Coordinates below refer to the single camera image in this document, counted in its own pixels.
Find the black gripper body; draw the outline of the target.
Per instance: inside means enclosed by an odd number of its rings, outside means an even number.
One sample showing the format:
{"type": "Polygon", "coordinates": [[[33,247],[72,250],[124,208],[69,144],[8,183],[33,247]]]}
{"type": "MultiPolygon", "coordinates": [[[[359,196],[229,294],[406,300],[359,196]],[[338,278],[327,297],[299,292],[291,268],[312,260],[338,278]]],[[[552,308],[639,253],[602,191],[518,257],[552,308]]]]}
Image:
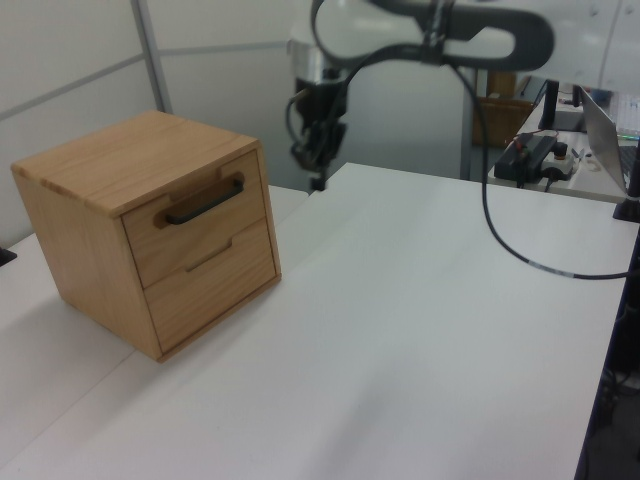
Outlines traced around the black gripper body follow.
{"type": "Polygon", "coordinates": [[[308,94],[299,100],[296,110],[302,118],[304,128],[330,118],[334,105],[335,117],[342,117],[347,111],[347,88],[344,81],[313,83],[303,79],[295,80],[295,91],[307,90],[308,94]]]}

